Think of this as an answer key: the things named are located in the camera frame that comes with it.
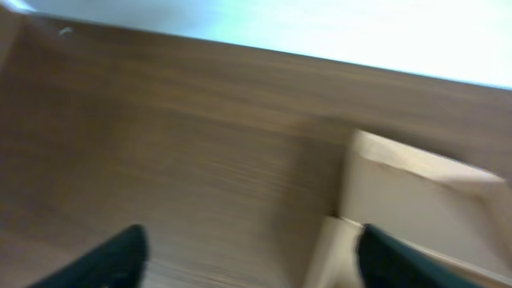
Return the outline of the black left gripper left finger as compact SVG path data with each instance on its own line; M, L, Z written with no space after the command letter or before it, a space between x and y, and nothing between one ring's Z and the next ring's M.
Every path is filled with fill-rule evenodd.
M148 260L145 227L135 224L29 288L139 288Z

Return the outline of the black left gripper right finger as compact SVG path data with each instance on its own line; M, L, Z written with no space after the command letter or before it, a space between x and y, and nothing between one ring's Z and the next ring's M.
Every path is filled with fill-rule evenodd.
M356 251L365 288L478 288L372 224L363 226Z

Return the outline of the brown cardboard box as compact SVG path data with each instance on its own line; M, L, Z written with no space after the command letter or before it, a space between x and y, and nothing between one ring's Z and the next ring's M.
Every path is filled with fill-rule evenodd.
M306 286L362 286L367 224L474 284L511 284L511 184L487 170L359 130Z

